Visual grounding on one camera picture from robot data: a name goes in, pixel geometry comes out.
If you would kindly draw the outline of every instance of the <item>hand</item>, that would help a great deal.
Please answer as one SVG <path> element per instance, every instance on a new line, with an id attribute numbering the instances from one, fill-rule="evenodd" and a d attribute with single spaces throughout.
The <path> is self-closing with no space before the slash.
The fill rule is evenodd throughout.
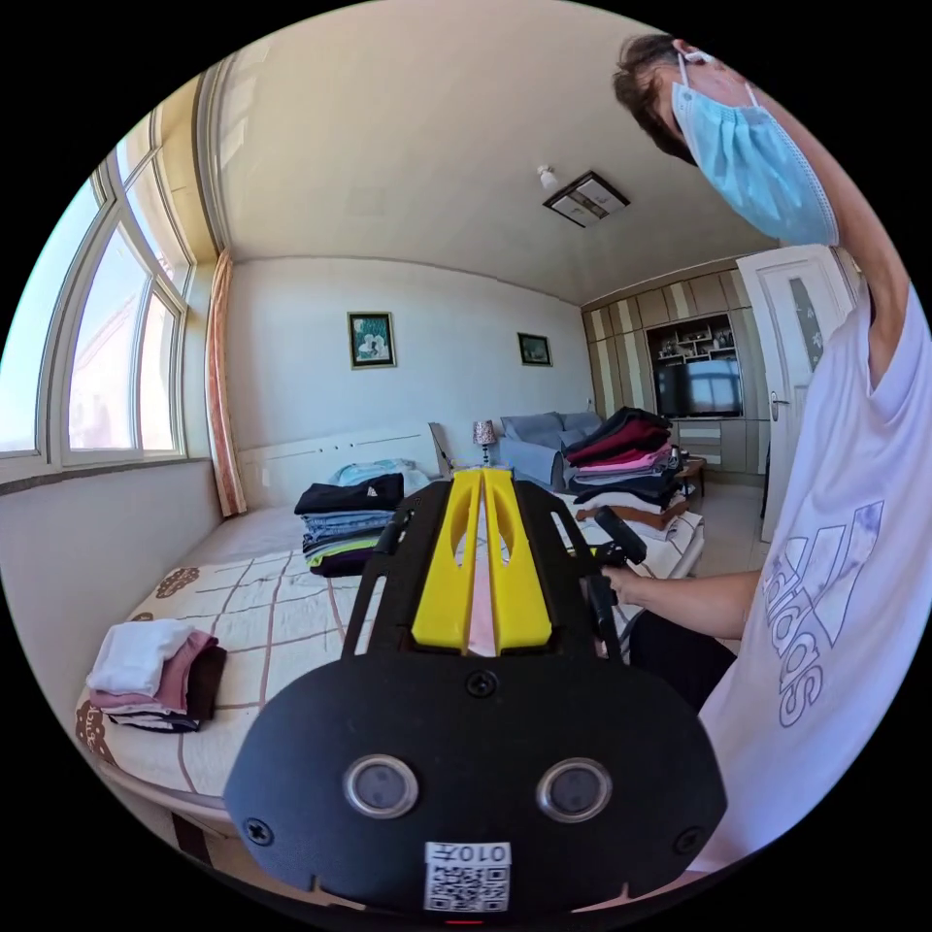
<path id="1" fill-rule="evenodd" d="M 639 605 L 634 589 L 641 582 L 641 577 L 627 567 L 603 566 L 602 575 L 615 590 L 619 605 Z"/>

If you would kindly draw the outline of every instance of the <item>hair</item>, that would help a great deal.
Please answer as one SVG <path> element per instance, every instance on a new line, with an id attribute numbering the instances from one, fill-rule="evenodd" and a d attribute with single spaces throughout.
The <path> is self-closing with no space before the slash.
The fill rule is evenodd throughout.
<path id="1" fill-rule="evenodd" d="M 656 110 L 659 91 L 656 68 L 658 65 L 676 65 L 679 61 L 679 53 L 674 49 L 673 41 L 673 36 L 666 33 L 626 39 L 618 54 L 612 87 L 618 103 L 637 120 L 661 152 L 695 165 L 688 147 L 670 132 Z"/>

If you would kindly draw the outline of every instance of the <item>sofa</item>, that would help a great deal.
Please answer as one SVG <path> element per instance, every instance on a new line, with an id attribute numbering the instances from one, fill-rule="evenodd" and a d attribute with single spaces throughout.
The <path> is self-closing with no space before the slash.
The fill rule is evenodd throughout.
<path id="1" fill-rule="evenodd" d="M 547 412 L 501 420 L 505 436 L 498 442 L 499 459 L 512 469 L 515 479 L 551 492 L 566 489 L 563 449 L 602 426 L 602 418 L 592 411 L 572 415 Z"/>

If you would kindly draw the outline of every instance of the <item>floor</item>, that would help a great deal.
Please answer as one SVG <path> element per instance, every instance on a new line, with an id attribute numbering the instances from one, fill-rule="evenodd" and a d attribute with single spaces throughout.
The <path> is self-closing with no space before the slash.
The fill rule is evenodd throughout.
<path id="1" fill-rule="evenodd" d="M 760 489 L 739 485 L 706 483 L 706 495 L 696 499 L 691 510 L 705 519 L 706 544 L 696 569 L 697 577 L 759 570 L 767 558 L 768 545 L 760 541 Z M 738 642 L 723 642 L 737 652 Z M 341 903 L 356 906 L 322 890 L 301 893 L 267 877 L 238 839 L 208 838 L 214 867 L 247 883 L 311 903 Z"/>

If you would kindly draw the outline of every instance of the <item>man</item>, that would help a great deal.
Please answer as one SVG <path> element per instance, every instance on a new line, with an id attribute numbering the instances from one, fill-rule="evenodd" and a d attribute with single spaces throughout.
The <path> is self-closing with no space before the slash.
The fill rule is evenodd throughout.
<path id="1" fill-rule="evenodd" d="M 906 675 L 932 603 L 932 496 L 917 485 L 932 439 L 932 339 L 870 205 L 772 97 L 665 35 L 628 41 L 614 86 L 657 147 L 697 166 L 748 222 L 792 245 L 844 247 L 866 282 L 809 386 L 762 573 L 606 571 L 619 602 L 648 610 L 632 663 L 700 710 L 725 782 L 724 819 L 680 885 L 809 813 Z M 741 640 L 733 663 L 715 638 Z"/>

